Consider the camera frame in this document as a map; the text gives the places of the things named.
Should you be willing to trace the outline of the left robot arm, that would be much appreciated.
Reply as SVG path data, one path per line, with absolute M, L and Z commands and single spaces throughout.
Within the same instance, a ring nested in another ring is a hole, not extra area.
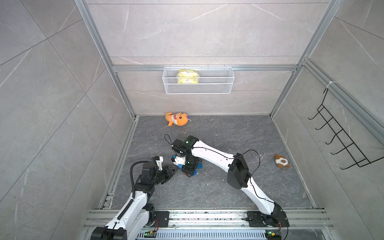
M 151 161 L 138 161 L 131 165 L 132 191 L 118 214 L 104 227 L 97 227 L 91 240 L 135 240 L 145 226 L 158 227 L 155 207 L 149 203 L 156 185 L 168 182 L 178 171 L 175 165 L 163 165 L 156 156 Z

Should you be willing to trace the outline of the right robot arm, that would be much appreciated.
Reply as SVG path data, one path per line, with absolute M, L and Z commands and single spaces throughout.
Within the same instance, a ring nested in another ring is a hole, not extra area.
M 195 176 L 200 163 L 203 160 L 208 161 L 227 173 L 227 183 L 231 187 L 244 192 L 256 204 L 264 225 L 286 228 L 290 226 L 283 208 L 256 184 L 244 154 L 224 153 L 193 136 L 188 136 L 184 141 L 176 139 L 173 142 L 168 134 L 165 134 L 164 138 L 175 152 L 172 162 L 184 175 Z

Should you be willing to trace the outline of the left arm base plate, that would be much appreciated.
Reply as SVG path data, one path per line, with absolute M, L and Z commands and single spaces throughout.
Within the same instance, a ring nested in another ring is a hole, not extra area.
M 167 228 L 170 220 L 169 211 L 155 211 L 150 212 L 150 217 L 148 223 L 145 225 L 145 228 Z

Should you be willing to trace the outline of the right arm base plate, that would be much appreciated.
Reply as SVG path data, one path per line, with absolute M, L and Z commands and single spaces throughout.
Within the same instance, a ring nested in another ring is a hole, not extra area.
M 259 211 L 248 211 L 245 220 L 250 227 L 276 227 L 286 228 L 290 226 L 287 215 L 284 211 L 277 214 L 265 215 Z

